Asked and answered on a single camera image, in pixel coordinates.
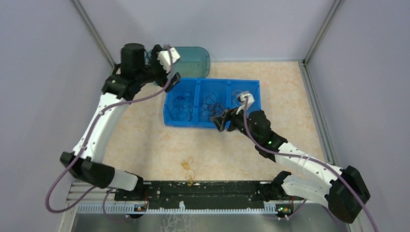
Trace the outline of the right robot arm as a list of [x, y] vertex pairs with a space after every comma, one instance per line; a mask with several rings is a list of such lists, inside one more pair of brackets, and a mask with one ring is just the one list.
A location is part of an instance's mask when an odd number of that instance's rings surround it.
[[227, 109], [211, 118], [219, 131], [239, 131], [252, 137], [255, 149], [266, 159], [294, 169], [299, 177], [282, 171], [273, 181], [272, 192], [278, 199], [297, 196], [318, 203], [339, 220], [352, 224], [370, 199], [370, 193], [360, 174], [352, 167], [341, 168], [304, 153], [271, 129], [264, 111], [244, 112]]

